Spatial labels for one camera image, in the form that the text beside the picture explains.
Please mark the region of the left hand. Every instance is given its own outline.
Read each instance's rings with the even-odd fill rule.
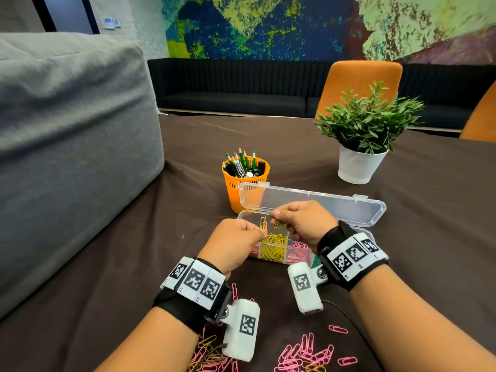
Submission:
[[[245,262],[253,246],[267,233],[244,219],[224,219],[198,254],[219,269],[227,278]]]

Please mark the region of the orange chair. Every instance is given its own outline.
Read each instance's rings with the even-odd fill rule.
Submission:
[[[489,87],[475,107],[460,138],[496,142],[496,82]]]
[[[339,98],[342,91],[353,90],[360,97],[370,95],[370,85],[374,81],[383,81],[388,87],[382,92],[382,99],[391,100],[398,92],[403,67],[397,62],[389,61],[337,61],[332,64],[320,97],[317,112],[330,115],[325,109],[335,104],[343,104]]]

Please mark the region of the white pot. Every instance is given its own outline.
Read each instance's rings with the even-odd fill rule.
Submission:
[[[386,154],[358,153],[341,145],[338,176],[351,184],[367,184]]]

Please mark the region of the transparent lid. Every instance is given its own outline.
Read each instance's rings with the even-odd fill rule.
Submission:
[[[315,200],[336,219],[353,226],[370,227],[386,211],[386,204],[367,196],[353,197],[309,192],[307,190],[274,187],[269,182],[243,182],[239,185],[239,199],[246,209],[270,212],[293,201]]]

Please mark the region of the wristband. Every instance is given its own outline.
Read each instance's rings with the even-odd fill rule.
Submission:
[[[183,257],[160,286],[153,301],[195,333],[207,321],[219,323],[231,298],[226,277],[211,263]]]
[[[343,221],[324,235],[317,250],[329,282],[348,291],[389,259],[365,233],[357,233]]]

